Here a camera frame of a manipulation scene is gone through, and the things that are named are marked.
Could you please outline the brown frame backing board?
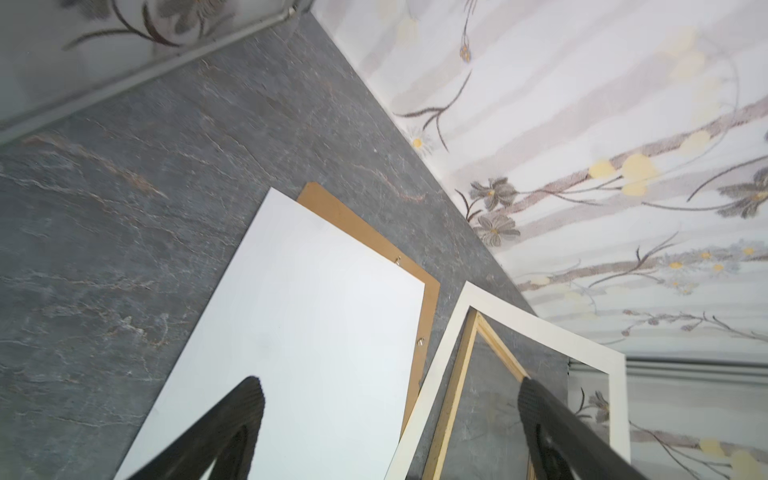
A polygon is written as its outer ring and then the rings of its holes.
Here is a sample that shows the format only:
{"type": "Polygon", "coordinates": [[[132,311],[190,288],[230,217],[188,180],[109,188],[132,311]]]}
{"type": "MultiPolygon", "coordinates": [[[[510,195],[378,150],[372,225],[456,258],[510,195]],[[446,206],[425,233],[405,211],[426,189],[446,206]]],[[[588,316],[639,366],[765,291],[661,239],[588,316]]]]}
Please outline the brown frame backing board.
{"type": "Polygon", "coordinates": [[[355,240],[369,247],[379,255],[398,265],[405,272],[424,284],[422,306],[414,341],[413,359],[410,371],[408,393],[405,403],[401,432],[410,419],[420,393],[427,350],[437,310],[440,283],[417,262],[407,257],[384,235],[376,231],[349,207],[334,197],[317,182],[307,183],[298,196],[297,202],[347,233],[355,240]]]}

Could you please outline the white mat photo sheet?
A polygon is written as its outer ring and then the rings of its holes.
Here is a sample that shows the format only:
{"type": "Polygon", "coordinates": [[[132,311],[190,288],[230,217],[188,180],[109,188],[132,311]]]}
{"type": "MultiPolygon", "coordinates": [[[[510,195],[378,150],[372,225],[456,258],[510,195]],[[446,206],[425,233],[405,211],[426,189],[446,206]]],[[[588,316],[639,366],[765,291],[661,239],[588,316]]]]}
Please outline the white mat photo sheet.
{"type": "Polygon", "coordinates": [[[384,476],[386,480],[404,479],[407,476],[453,347],[465,317],[472,309],[491,317],[507,329],[607,374],[611,407],[610,446],[624,460],[631,460],[626,356],[542,320],[467,281],[454,306],[414,409],[384,476]]]}

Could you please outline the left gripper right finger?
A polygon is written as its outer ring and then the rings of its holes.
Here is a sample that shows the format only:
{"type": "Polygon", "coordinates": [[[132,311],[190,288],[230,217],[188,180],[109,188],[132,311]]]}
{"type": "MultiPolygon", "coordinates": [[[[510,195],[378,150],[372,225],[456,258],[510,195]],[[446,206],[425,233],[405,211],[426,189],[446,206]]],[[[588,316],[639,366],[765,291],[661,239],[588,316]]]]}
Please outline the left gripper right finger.
{"type": "Polygon", "coordinates": [[[540,382],[523,379],[517,408],[537,479],[643,477],[540,382]]]}

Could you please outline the right corner aluminium post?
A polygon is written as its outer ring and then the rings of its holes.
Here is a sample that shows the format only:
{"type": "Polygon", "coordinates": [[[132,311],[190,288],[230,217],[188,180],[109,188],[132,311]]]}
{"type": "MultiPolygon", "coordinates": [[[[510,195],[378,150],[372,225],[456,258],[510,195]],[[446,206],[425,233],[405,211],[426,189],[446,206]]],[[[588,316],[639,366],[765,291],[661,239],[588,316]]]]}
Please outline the right corner aluminium post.
{"type": "Polygon", "coordinates": [[[750,362],[628,357],[631,376],[767,385],[767,365],[750,362]]]}

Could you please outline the corner aluminium post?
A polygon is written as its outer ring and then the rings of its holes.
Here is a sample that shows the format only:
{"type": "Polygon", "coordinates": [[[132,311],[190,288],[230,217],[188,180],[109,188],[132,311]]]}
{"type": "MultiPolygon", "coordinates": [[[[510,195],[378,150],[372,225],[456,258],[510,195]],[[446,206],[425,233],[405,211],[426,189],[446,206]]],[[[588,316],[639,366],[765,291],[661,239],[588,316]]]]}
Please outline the corner aluminium post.
{"type": "Polygon", "coordinates": [[[309,1],[4,1],[4,143],[282,23],[309,1]]]}
{"type": "Polygon", "coordinates": [[[767,365],[750,362],[628,357],[631,376],[767,385],[767,365]]]}

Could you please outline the wooden picture frame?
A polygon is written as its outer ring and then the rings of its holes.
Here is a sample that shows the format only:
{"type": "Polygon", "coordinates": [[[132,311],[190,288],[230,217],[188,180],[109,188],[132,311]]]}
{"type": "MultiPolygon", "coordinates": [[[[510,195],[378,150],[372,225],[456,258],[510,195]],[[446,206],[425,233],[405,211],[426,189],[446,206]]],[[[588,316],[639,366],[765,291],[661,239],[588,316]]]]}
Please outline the wooden picture frame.
{"type": "Polygon", "coordinates": [[[422,477],[534,479],[517,409],[527,376],[492,325],[471,308],[422,477]]]}

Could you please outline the left corner aluminium post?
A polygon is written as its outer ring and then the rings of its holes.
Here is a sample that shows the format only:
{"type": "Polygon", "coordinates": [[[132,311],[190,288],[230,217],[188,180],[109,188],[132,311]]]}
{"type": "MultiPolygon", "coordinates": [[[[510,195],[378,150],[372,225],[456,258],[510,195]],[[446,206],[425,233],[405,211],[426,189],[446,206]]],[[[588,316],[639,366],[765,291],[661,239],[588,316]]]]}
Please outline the left corner aluminium post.
{"type": "Polygon", "coordinates": [[[4,1],[4,143],[282,23],[309,1],[4,1]]]}

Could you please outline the white photo paper sheet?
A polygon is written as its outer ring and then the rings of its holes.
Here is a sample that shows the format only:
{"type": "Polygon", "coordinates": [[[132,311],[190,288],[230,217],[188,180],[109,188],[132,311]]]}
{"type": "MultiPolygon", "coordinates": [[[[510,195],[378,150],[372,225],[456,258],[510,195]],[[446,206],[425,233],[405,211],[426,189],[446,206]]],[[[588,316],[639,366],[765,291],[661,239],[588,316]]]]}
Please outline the white photo paper sheet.
{"type": "Polygon", "coordinates": [[[117,475],[243,379],[266,399],[254,479],[382,479],[401,435],[423,283],[270,190],[117,475]]]}

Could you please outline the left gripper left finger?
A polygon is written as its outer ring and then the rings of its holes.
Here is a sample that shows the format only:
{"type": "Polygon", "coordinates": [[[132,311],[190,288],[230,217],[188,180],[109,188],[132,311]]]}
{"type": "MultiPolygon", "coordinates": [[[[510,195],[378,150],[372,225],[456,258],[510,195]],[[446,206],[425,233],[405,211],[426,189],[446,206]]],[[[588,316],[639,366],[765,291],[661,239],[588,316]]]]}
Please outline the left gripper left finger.
{"type": "Polygon", "coordinates": [[[245,378],[132,477],[247,479],[265,406],[260,379],[245,378]]]}

